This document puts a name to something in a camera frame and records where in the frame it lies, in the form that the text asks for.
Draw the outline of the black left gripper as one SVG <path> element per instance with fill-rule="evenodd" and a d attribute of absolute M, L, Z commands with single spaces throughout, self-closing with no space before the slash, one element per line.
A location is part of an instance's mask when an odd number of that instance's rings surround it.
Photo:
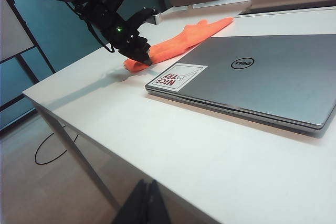
<path fill-rule="evenodd" d="M 146 38 L 139 36 L 138 31 L 138 28 L 150 16 L 150 11 L 139 11 L 125 20 L 115 12 L 112 21 L 101 31 L 102 36 L 120 54 L 146 66 L 151 66 L 152 60 L 148 54 L 150 45 Z"/>

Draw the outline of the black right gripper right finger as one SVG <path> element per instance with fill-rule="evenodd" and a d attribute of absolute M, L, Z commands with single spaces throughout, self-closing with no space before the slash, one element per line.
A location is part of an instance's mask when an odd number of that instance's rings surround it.
<path fill-rule="evenodd" d="M 145 194 L 143 223 L 171 223 L 169 212 L 156 180 L 153 180 Z"/>

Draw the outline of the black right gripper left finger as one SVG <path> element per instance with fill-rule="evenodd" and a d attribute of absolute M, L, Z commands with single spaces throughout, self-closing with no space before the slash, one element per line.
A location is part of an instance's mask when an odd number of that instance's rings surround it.
<path fill-rule="evenodd" d="M 119 211 L 119 223 L 149 223 L 149 184 L 141 179 Z"/>

